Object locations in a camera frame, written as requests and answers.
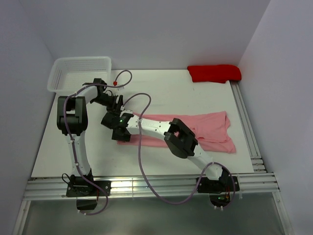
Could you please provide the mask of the pink t shirt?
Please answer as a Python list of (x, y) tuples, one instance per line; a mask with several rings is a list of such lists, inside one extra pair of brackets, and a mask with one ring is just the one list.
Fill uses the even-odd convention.
[(143, 115), (143, 118), (156, 121), (180, 119), (195, 134), (204, 151), (236, 153), (235, 145), (228, 135), (230, 120), (225, 111), (201, 115)]

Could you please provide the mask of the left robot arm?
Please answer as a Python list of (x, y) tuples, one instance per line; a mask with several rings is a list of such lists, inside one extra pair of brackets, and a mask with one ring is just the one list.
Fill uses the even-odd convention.
[(95, 78), (92, 83), (84, 83), (76, 93), (60, 96), (57, 102), (57, 127), (67, 139), (72, 162), (69, 184), (78, 187), (83, 195), (91, 195), (95, 191), (85, 145), (85, 132), (89, 123), (87, 105), (97, 103), (106, 107), (107, 113), (101, 124), (109, 129), (118, 124), (124, 105), (122, 95), (108, 95), (106, 88), (105, 81)]

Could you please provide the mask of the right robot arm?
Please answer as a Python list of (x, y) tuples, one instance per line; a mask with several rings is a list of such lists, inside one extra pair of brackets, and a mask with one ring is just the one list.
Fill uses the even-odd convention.
[(212, 187), (221, 191), (228, 186), (230, 174), (219, 163), (205, 153), (194, 132), (180, 119), (172, 121), (157, 121), (136, 116), (130, 111), (122, 113), (108, 112), (104, 115), (101, 124), (112, 130), (112, 140), (129, 142), (133, 135), (157, 138), (166, 143), (173, 155), (181, 159), (188, 159), (206, 177), (212, 181)]

